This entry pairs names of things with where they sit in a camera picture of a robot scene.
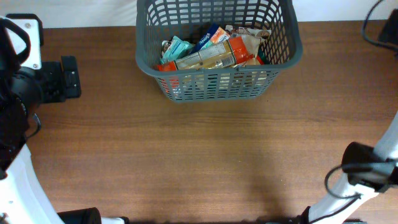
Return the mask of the orange spaghetti packet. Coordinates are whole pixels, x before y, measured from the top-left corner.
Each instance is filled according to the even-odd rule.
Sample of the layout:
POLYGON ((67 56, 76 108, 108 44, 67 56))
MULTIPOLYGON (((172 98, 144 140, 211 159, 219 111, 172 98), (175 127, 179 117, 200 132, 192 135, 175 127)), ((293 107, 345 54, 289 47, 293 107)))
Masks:
MULTIPOLYGON (((183 58, 159 65, 158 69, 161 72, 174 72, 189 69, 226 68, 245 62, 250 58, 253 58, 253 55, 247 50, 242 37, 233 37, 183 58)), ((159 81, 166 93, 173 93, 175 96, 178 96, 183 89, 200 91, 204 89, 203 75, 196 78, 186 75, 182 80, 171 78, 170 81, 161 78, 159 81)))

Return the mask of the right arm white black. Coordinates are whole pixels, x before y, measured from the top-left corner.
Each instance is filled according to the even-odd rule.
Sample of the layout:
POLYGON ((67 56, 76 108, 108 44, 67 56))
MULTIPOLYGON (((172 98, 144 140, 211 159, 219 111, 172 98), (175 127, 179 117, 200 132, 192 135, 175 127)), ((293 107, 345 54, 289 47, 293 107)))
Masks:
POLYGON ((351 142, 324 179, 327 194, 297 223, 346 223, 368 200, 397 187, 397 117, 374 147, 351 142))

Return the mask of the beige snack bag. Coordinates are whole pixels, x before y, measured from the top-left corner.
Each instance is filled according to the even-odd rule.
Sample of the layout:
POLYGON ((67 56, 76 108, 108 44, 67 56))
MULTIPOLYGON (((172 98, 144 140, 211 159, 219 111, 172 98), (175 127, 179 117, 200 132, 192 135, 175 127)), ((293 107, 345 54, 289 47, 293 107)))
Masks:
POLYGON ((161 56, 164 56, 166 51, 169 49, 172 41, 171 40, 163 40, 162 41, 162 49, 161 49, 161 56))

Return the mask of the beige rice bag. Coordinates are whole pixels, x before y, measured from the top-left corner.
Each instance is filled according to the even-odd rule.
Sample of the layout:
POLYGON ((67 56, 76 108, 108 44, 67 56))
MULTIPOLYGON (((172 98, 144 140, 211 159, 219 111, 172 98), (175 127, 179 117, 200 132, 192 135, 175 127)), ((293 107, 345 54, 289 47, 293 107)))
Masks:
POLYGON ((265 46, 265 42, 271 36, 272 31, 269 29, 251 29, 247 27, 239 27, 233 25, 226 25, 225 28, 225 31, 231 37, 242 37, 247 47, 247 50, 253 55, 253 58, 234 65, 234 67, 244 67, 246 65, 260 65, 259 62, 256 60, 257 53, 260 50, 262 51, 261 47, 265 46))

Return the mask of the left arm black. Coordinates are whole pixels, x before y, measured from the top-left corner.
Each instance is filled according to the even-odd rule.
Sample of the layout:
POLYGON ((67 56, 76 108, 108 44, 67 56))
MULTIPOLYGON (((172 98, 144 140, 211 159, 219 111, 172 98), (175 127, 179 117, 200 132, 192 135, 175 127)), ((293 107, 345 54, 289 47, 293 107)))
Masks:
POLYGON ((1 223, 127 224, 97 208, 56 212, 36 176, 27 141, 41 130, 36 109, 81 96, 76 58, 43 62, 42 21, 35 14, 1 17, 1 223))

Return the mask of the multicolour tissue pack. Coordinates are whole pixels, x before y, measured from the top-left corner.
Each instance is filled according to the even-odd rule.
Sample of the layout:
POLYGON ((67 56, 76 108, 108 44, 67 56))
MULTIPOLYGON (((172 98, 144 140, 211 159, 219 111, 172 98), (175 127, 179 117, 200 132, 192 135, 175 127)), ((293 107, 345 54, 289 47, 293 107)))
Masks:
POLYGON ((200 39, 194 48, 192 48, 190 54, 196 53, 219 42, 223 42, 229 38, 230 35, 222 27, 218 24, 212 24, 206 34, 200 39))

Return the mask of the green cocoa bag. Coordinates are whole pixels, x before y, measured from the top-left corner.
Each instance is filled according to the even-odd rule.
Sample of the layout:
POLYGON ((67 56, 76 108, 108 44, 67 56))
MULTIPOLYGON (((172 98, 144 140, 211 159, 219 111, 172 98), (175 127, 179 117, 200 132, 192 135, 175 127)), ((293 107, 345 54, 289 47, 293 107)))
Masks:
POLYGON ((256 56, 256 60, 259 62, 260 65, 268 65, 268 64, 270 64, 270 61, 268 61, 266 55, 261 50, 258 51, 257 56, 256 56))

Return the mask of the teal wet wipes packet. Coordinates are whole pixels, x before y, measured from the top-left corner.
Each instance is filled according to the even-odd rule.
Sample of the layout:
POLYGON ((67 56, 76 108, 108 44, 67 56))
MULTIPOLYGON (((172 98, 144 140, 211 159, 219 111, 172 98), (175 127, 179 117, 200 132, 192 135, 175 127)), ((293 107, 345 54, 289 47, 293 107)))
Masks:
POLYGON ((195 46, 194 44, 191 44, 190 42, 181 40, 177 36, 173 36, 171 39, 172 43, 169 47, 169 49, 166 51, 164 56, 161 57, 160 63, 165 64, 169 63, 171 61, 183 58, 187 56, 192 48, 195 46))

